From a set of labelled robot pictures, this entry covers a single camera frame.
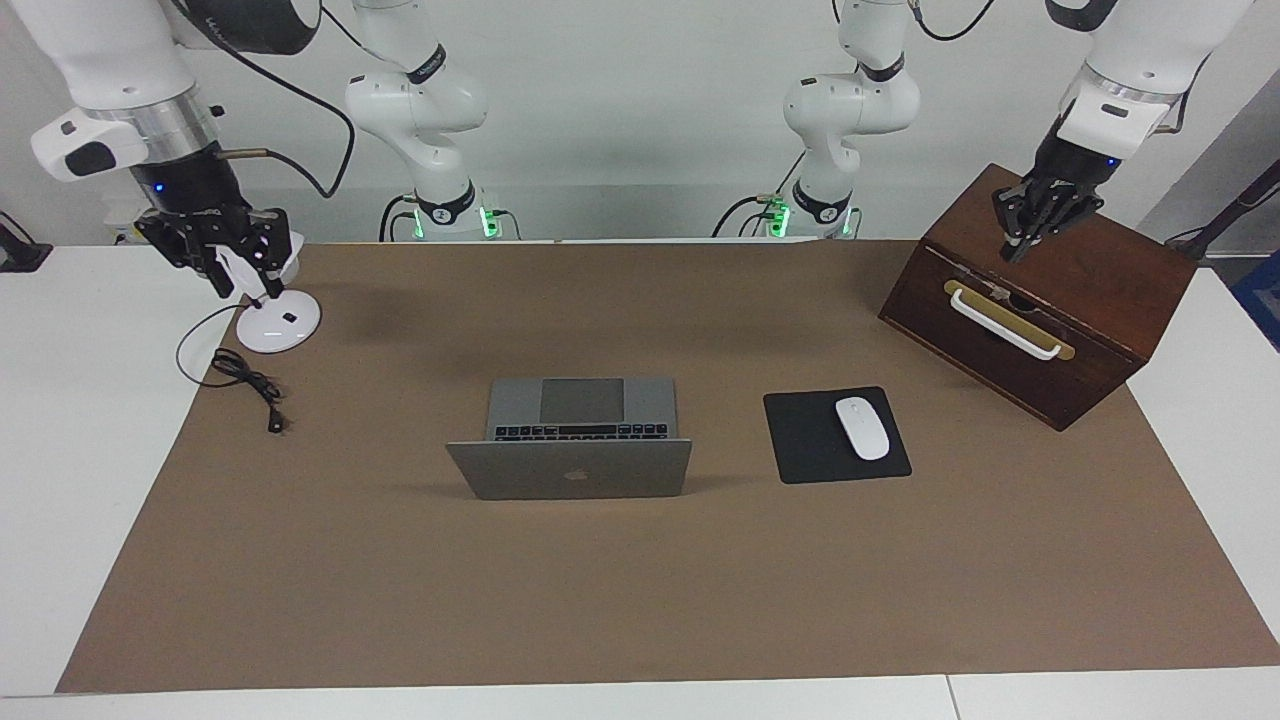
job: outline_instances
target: white wall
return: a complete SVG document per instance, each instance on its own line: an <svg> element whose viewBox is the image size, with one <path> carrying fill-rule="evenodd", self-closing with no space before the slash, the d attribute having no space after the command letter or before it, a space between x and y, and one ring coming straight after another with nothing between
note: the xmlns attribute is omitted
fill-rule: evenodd
<svg viewBox="0 0 1280 720"><path fill-rule="evenodd" d="M1208 223L1280 159L1280 73L1271 76L1244 110L1138 225L1165 240ZM1280 250L1280 201L1240 218L1210 247L1211 255L1270 255Z"/></svg>
<svg viewBox="0 0 1280 720"><path fill-rule="evenodd" d="M330 0L352 19L351 8ZM925 0L932 24L979 3ZM483 78L489 122L458 138L479 182L530 237L699 236L724 206L772 190L799 151L782 120L788 83L851 67L824 0L434 0L452 61ZM1105 187L1106 213L1137 224L1280 67L1280 3L1258 3L1206 67L1192 126L1149 141ZM913 32L909 67L924 108L909 131L863 143L864 237L919 237L988 161L1025 170L1088 37L1053 26L1041 0L1004 0L947 45ZM342 126L215 53L191 54L206 100L224 105L224 145L271 146L325 176ZM265 65L340 101L371 60L325 27L297 58ZM55 242L105 240L100 188L44 177L26 138L68 105L47 60L0 4L0 204ZM370 240L385 197L407 190L389 150L364 136L338 199L289 170L238 165L255 205L284 205L312 240ZM116 188L127 178L116 178Z"/></svg>

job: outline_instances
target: laptop keyboard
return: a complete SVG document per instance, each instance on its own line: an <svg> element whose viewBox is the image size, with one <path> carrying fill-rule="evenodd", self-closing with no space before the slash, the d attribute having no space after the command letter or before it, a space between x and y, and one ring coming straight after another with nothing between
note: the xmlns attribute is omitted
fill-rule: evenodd
<svg viewBox="0 0 1280 720"><path fill-rule="evenodd" d="M536 439L666 439L663 423L632 423L621 425L500 425L494 430L497 441Z"/></svg>

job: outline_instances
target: white lamp base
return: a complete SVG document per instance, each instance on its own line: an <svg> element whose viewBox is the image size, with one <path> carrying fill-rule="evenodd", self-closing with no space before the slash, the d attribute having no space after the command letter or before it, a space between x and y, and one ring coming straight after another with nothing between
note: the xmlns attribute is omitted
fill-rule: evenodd
<svg viewBox="0 0 1280 720"><path fill-rule="evenodd" d="M236 337L253 352L284 352L302 345L320 327L320 304L300 290L285 290L261 304L261 309L241 313L236 324Z"/></svg>

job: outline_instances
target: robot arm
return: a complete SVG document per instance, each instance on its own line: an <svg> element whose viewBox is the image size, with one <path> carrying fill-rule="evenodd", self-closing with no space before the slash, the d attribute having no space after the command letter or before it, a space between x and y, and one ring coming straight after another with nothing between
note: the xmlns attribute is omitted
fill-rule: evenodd
<svg viewBox="0 0 1280 720"><path fill-rule="evenodd" d="M1030 173L992 196L1010 263L1102 208L1097 187L1158 129L1253 3L1089 0L1068 9L1044 1L1053 22L1091 33L1093 49Z"/></svg>
<svg viewBox="0 0 1280 720"><path fill-rule="evenodd" d="M480 127L489 101L480 85L447 60L421 0L355 0L366 49L397 67L347 86L347 110L410 169L428 240L484 240L490 219L447 135Z"/></svg>
<svg viewBox="0 0 1280 720"><path fill-rule="evenodd" d="M915 119L920 90L902 54L910 23L906 0L846 0L840 44L858 68L804 78L787 94L787 124L805 146L790 191L791 234L838 234L860 165L851 137L897 132Z"/></svg>
<svg viewBox="0 0 1280 720"><path fill-rule="evenodd" d="M241 196L157 0L12 4L77 104L32 137L41 165L63 181L128 168L157 210L138 229L173 265L195 269L221 297L237 286L232 274L247 275L255 290L278 297L293 254L288 217L279 209L253 210ZM215 6L220 15L209 12ZM317 0L189 0L183 9L224 42L243 40L246 50L261 50L279 40L275 29L305 46L320 6ZM307 18L310 10L314 17ZM292 23L259 32L253 46L239 33L261 27L264 15Z"/></svg>

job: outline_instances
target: drawer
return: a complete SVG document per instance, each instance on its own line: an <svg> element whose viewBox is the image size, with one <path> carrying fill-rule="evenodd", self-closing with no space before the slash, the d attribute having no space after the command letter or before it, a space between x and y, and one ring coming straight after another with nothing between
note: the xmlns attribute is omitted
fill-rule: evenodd
<svg viewBox="0 0 1280 720"><path fill-rule="evenodd" d="M1142 366L923 242L881 318L1060 430Z"/></svg>

